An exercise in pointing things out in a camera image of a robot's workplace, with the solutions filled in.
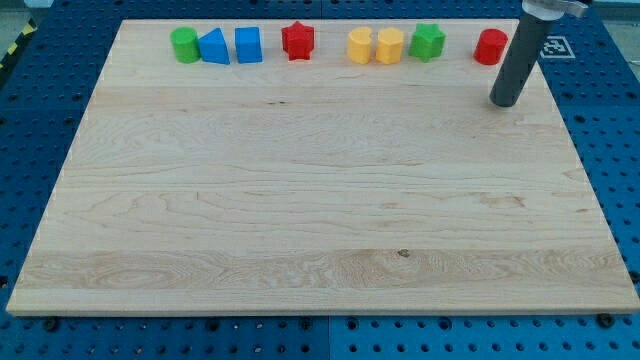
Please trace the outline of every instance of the toy block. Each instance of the toy block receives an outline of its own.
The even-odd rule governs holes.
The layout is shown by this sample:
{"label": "toy block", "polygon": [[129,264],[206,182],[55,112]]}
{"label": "toy block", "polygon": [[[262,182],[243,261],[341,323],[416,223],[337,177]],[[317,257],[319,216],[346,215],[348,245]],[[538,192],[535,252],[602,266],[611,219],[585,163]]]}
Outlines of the toy block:
{"label": "toy block", "polygon": [[473,58],[483,65],[495,65],[500,62],[507,41],[509,41],[507,34],[498,29],[483,30]]}
{"label": "toy block", "polygon": [[236,53],[240,64],[262,62],[258,27],[236,28]]}
{"label": "toy block", "polygon": [[428,62],[429,59],[442,55],[446,37],[445,33],[440,31],[438,24],[418,24],[411,37],[409,55]]}
{"label": "toy block", "polygon": [[191,27],[179,27],[171,32],[171,44],[176,60],[189,64],[200,59],[198,33]]}
{"label": "toy block", "polygon": [[358,64],[367,64],[371,60],[370,27],[361,26],[351,30],[347,39],[347,56]]}
{"label": "toy block", "polygon": [[382,29],[378,32],[378,46],[376,59],[383,64],[395,64],[402,57],[404,33],[394,27]]}
{"label": "toy block", "polygon": [[314,29],[296,21],[289,27],[282,28],[282,49],[289,54],[289,61],[311,59],[314,47]]}
{"label": "toy block", "polygon": [[202,61],[217,64],[229,65],[229,50],[227,42],[220,28],[214,29],[212,32],[203,36],[198,40],[200,45],[200,54]]}

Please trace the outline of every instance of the wood grain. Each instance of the wood grain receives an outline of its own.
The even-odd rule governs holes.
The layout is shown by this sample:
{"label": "wood grain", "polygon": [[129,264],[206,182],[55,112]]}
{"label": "wood grain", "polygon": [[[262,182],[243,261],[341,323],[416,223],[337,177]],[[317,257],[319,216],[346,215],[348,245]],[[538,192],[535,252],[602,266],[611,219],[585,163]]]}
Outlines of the wood grain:
{"label": "wood grain", "polygon": [[[487,100],[475,42],[515,22],[437,22],[441,58],[362,66],[351,29],[416,21],[307,21],[309,62],[280,49],[290,21],[123,21],[8,311],[637,311],[539,68],[516,107]],[[262,64],[173,59],[178,26],[256,24]]]}

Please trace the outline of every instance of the blue cube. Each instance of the blue cube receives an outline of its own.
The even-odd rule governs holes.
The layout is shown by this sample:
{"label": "blue cube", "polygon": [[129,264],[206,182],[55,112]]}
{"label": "blue cube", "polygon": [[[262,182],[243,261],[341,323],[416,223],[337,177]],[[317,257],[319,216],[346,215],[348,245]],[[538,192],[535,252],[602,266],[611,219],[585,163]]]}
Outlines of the blue cube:
{"label": "blue cube", "polygon": [[262,62],[260,29],[255,26],[236,28],[236,53],[240,64]]}
{"label": "blue cube", "polygon": [[217,28],[198,40],[202,61],[229,65],[229,50],[222,30]]}

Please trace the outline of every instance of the red star block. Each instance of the red star block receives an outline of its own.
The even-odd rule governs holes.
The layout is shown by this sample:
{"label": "red star block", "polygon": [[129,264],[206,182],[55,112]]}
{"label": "red star block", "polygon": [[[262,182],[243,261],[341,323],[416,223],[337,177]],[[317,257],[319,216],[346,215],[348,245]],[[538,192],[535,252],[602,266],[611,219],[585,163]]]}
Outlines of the red star block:
{"label": "red star block", "polygon": [[289,61],[311,59],[314,46],[314,30],[296,21],[289,27],[282,28],[282,49],[289,54]]}

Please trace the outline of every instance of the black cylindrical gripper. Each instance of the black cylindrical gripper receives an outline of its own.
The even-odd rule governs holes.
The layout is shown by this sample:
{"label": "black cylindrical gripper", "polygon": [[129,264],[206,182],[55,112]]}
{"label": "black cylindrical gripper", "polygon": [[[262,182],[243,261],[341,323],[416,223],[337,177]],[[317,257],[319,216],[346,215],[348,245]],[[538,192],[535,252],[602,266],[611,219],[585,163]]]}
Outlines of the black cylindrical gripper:
{"label": "black cylindrical gripper", "polygon": [[518,101],[553,23],[523,13],[491,89],[489,97],[494,104],[511,107]]}

